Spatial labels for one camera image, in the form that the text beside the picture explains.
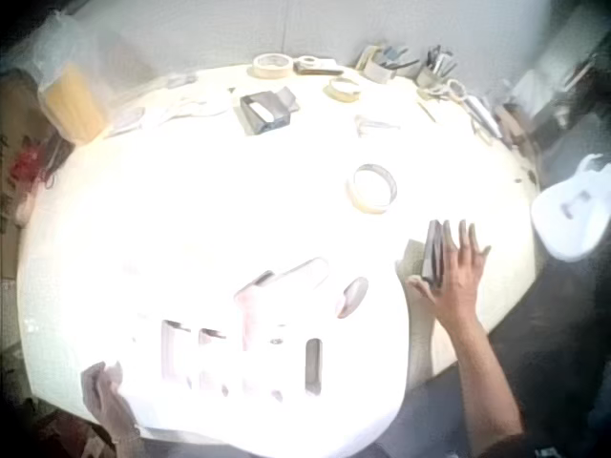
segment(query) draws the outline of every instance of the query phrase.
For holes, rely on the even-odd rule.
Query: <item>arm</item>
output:
[[[480,251],[473,225],[459,227],[456,248],[450,224],[444,223],[441,287],[433,289],[419,277],[408,284],[428,299],[432,313],[448,331],[458,359],[467,430],[472,452],[479,454],[497,442],[523,432],[516,400],[509,388],[486,331],[477,320],[477,287],[490,247]]]
[[[108,431],[117,458],[145,458],[144,444],[129,406],[117,393],[120,370],[94,364],[81,374],[83,403]]]

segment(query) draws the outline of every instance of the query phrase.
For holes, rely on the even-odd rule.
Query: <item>white table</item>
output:
[[[17,299],[35,396],[91,418],[80,371],[120,351],[116,336],[130,325],[121,317],[133,303],[189,316],[205,279],[227,278],[224,286],[237,289],[252,272],[319,254],[368,272],[377,285],[369,300],[385,303],[405,328],[396,354],[407,361],[410,350],[410,385],[420,383],[455,361],[447,334],[413,297],[408,332],[394,274],[408,240],[424,242],[430,219],[476,222],[480,244],[493,246],[478,315],[488,330],[505,317],[536,276],[529,208],[537,190],[518,158],[475,136],[452,102],[430,102],[432,122],[406,79],[380,86],[348,75],[364,87],[352,104],[323,93],[327,76],[261,80],[248,66],[204,71],[198,85],[235,87],[234,106],[244,94],[288,86],[302,108],[290,126],[259,136],[247,136],[229,111],[97,140],[72,154],[54,187],[39,191],[22,236]],[[166,97],[149,94],[146,103]],[[402,131],[359,139],[356,115]],[[384,215],[361,214],[344,191],[348,175],[367,162],[389,169],[398,184]],[[226,247],[202,243],[202,234],[233,238],[233,252],[224,256]]]

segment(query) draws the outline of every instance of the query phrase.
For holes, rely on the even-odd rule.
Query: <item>table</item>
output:
[[[487,330],[503,319],[536,276],[529,209],[537,189],[519,158],[474,135],[452,102],[428,102],[432,122],[407,79],[381,86],[349,69],[347,75],[364,89],[352,104],[324,94],[328,76],[261,80],[249,66],[203,71],[198,87],[236,88],[234,107],[244,94],[288,86],[301,110],[290,126],[258,136],[245,133],[234,109],[74,151],[53,188],[39,190],[20,247],[17,299],[35,396],[91,418],[79,373],[116,358],[135,303],[190,317],[202,279],[219,283],[214,297],[270,265],[280,271],[322,254],[339,270],[367,273],[375,285],[368,301],[384,307],[389,333],[403,336],[392,345],[405,362],[384,369],[393,379],[388,406],[396,404],[408,352],[409,386],[455,361],[447,334],[412,295],[408,316],[395,274],[413,268],[404,260],[406,244],[426,239],[430,219],[449,219],[453,227],[460,219],[476,222],[480,244],[493,246],[478,316]],[[167,96],[157,91],[141,100],[163,104]],[[396,123],[401,132],[361,139],[356,115]],[[367,162],[397,181],[397,199],[384,215],[361,214],[344,192],[345,178]],[[373,336],[384,340],[385,331]]]

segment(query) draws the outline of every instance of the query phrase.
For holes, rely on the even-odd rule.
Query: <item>person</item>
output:
[[[516,399],[475,312],[477,288],[490,247],[480,250],[474,225],[467,230],[464,220],[459,224],[458,240],[456,246],[445,221],[444,274],[439,288],[431,288],[418,276],[404,281],[425,299],[452,341],[472,453],[481,458],[559,458],[555,448],[536,447],[525,434]],[[116,392],[112,370],[96,364],[83,372],[82,381],[85,406],[108,430],[117,457],[144,456],[134,417]]]

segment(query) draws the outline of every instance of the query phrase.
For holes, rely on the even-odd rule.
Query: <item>white guitar body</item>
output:
[[[588,155],[575,174],[543,191],[531,216],[541,240],[558,260],[573,262],[592,253],[611,219],[611,163],[587,170],[602,155]]]

